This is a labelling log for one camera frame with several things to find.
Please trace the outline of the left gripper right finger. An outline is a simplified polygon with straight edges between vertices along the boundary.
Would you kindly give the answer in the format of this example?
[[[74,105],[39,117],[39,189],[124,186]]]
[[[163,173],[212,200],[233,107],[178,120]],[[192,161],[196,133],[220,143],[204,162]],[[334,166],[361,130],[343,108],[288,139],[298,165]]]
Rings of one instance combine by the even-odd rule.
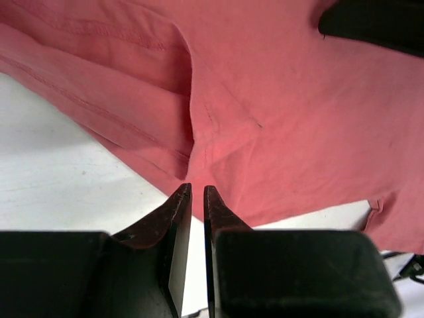
[[[219,286],[215,259],[217,235],[223,231],[239,232],[253,229],[227,207],[218,189],[213,185],[207,185],[203,192],[203,218],[208,314],[209,317],[218,317],[215,301]]]

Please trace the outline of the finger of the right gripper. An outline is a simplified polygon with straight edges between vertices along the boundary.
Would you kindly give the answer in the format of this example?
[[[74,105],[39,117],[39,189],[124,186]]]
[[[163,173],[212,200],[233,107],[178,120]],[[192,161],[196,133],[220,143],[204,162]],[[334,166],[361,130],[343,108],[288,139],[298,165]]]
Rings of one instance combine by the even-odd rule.
[[[423,2],[337,1],[320,16],[318,30],[422,58]]]

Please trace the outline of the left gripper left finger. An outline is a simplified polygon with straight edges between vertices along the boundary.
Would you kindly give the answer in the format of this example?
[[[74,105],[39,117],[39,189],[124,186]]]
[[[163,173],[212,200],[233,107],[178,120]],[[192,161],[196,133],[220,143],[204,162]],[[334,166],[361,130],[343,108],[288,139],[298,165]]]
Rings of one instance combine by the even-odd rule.
[[[113,317],[181,317],[191,227],[191,184],[112,236]]]

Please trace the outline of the red t-shirt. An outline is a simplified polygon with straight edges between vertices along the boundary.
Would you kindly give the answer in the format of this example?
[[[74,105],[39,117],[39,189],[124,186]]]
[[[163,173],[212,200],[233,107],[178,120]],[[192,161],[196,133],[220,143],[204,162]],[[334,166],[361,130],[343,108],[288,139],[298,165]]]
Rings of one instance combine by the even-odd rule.
[[[423,252],[423,59],[321,34],[340,1],[2,1],[1,71],[164,193],[251,226],[366,200]]]

